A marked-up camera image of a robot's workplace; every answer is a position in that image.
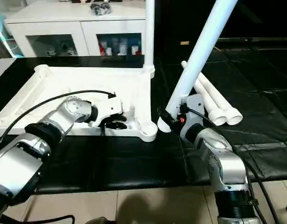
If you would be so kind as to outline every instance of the white pipe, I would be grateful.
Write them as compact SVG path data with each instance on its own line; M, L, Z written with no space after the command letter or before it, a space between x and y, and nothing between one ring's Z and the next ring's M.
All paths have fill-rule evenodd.
M221 93L215 88L215 86L200 73L198 80L201 82L203 87L210 94L211 98L215 101L217 106L224 111L224 114L229 125L236 125L243 119L243 115L221 95Z
M183 97L189 95L236 3L237 0L216 0L190 55L188 66L183 70L181 78L166 106L166 111L173 118L177 118L179 112L177 106ZM163 132L171 131L161 118L159 118L157 125Z
M181 63L183 69L187 67L187 62L182 61ZM203 96L205 109L208 111L209 119L217 126L223 125L226 122L226 117L223 110L221 110L214 100L211 98L207 90L203 87L200 81L197 79L195 85L193 86L196 93Z
M145 2L145 55L143 68L154 77L154 21L155 0Z

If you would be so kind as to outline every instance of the cabinet top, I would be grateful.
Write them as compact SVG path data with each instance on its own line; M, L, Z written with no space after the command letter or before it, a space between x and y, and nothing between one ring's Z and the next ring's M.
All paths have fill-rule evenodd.
M110 5L110 14L96 16L89 7L90 3L80 4L59 2L58 0L39 0L11 15L5 20L5 23L145 19L145 1L111 2Z

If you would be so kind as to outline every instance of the black tablecloth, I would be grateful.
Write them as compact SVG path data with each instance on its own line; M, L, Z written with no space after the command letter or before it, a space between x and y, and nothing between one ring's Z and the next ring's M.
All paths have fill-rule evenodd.
M165 107L182 72L180 62L155 60L151 114ZM0 111L39 64L140 68L142 57L17 59L0 77ZM287 179L287 51L213 52L203 73L244 116L221 130L264 181ZM14 136L8 136L4 144ZM154 142L136 137L67 136L52 152L38 194L156 188L209 183L206 166L174 133Z

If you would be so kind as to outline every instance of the black cable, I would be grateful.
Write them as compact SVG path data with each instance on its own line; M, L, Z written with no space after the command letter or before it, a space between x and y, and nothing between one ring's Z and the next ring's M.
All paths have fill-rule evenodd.
M51 219L45 219L45 220L39 220L39 221L21 222L21 223L22 224L45 224L45 223L57 222L57 221L64 220L67 218L72 219L72 224L75 223L75 217L73 215L66 215L66 216L62 216L62 217L58 217L58 218L51 218Z
M203 119L205 119L206 121L208 121L211 125L213 125L213 126L215 127L215 130L216 130L219 134L221 134L221 135L229 142L229 144L230 144L231 147L232 147L233 152L234 152L237 156L240 157L237 148L236 148L234 145L232 145L231 142L227 139L227 137L217 128L217 125L215 125L210 119L208 119L205 115L199 113L198 111L193 110L193 109L191 109L191 108L187 108L187 109L188 109L188 111L190 111L190 112L192 112L192 113L194 113L194 114L196 114L196 115L202 117ZM244 158L241 158L241 160L243 161L243 163L245 164L245 166L251 170L251 172L253 173L253 175L254 175L254 177L255 177L255 180L259 183L260 188L261 188L261 190L262 190L262 192L263 192L263 194L264 194L264 196L265 196L266 202L268 203L269 209L270 209L270 211L271 211L271 213L272 213L272 216L273 216L273 218L274 218L275 223L276 223L276 224L280 224L280 221L279 221L279 219L278 219L278 217L277 217L275 208L274 208L273 205L272 205L271 199L270 199L270 197L269 197L269 195L268 195L268 193L267 193L267 191L266 191L266 188L265 188L264 184L262 183L260 177L257 175L255 169L254 169ZM251 197L252 197L252 199L255 199L255 195L254 195L254 191L253 191L253 187L252 187L252 184L251 184L251 180L250 180L250 176L249 176L249 174L248 174L248 171L246 171L246 177L247 177L248 187L249 187L249 191L250 191ZM267 222L266 222L266 220L264 219L264 216L262 215L262 213L261 213L261 211L260 211L258 205L254 206L254 207L255 207L255 210L256 210L256 212L258 213L258 215L259 215L259 217L260 217L262 223L263 223L263 224L266 224Z
M105 136L105 124L100 127L100 136Z
M255 200L255 194L254 194L253 186L252 186L251 179L250 179L250 176L248 174L248 170L247 169L246 169L246 178L247 178L247 182L248 182L248 187L249 187L249 192L250 192L251 198L253 200ZM267 224L267 221L265 220L265 217L261 213L260 208L259 208L259 206L257 204L254 205L254 209L257 212L257 214L259 215L262 224Z
M62 97L66 97L66 96L70 96L73 94L79 94L79 93L86 93L86 92L95 92L95 93L102 93L102 94L107 94L109 98L112 98L115 96L114 93L110 93L110 92L106 92L106 91L101 91L101 90L81 90L81 91L75 91L75 92L70 92L70 93L65 93L65 94L61 94L59 96L56 97L52 97L50 99L44 100L43 102L33 106L32 108L28 109L27 111L25 111L22 115L20 115L17 119L15 119L12 124L10 124L10 126L5 130L5 132L3 133L3 135L0 138L0 144L2 143L3 139L6 137L6 135L9 133L9 131L13 128L13 126L20 120L22 119L24 116L26 116L28 113L30 113L31 111L33 111L34 109L38 108L39 106L42 106L43 104L46 104L50 101L53 101L55 99L59 99Z

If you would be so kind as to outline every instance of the tiled floor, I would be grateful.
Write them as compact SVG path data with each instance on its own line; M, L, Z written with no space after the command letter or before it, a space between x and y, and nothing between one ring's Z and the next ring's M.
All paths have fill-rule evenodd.
M264 185L280 221L287 224L287 181ZM273 224L259 185L253 186L263 215ZM213 190L204 186L33 196L24 204L9 207L5 214L26 221L73 214L76 224L102 216L119 224L217 224L218 212ZM70 224L71 220L57 223Z

